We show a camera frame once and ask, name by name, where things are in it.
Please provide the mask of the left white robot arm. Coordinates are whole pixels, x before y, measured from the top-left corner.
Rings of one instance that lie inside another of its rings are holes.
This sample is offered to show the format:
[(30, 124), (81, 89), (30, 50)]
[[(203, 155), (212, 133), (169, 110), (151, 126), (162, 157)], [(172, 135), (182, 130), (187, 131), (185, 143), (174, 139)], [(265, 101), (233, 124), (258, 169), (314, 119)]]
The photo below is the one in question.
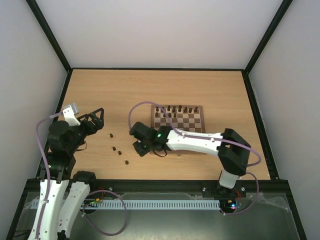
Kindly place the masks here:
[(72, 176), (76, 159), (74, 154), (86, 144), (86, 137), (104, 127), (104, 109), (76, 117), (78, 109), (66, 106), (61, 112), (49, 116), (63, 116), (48, 128), (49, 152), (40, 152), (40, 192), (37, 212), (29, 235), (30, 240), (68, 240), (78, 211), (91, 190), (95, 188), (96, 175), (78, 171)]

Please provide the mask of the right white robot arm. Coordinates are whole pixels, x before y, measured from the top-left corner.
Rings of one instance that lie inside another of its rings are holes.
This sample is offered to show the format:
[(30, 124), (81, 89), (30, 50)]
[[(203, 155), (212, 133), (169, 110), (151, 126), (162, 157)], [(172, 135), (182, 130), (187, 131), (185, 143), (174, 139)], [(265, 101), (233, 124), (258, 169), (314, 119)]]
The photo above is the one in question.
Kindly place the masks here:
[(129, 130), (136, 139), (134, 149), (143, 157), (149, 152), (191, 151), (218, 157), (222, 171), (218, 191), (229, 196), (236, 189), (239, 177), (246, 174), (251, 145), (236, 131), (226, 128), (222, 133), (199, 133), (171, 126), (159, 129), (136, 122)]

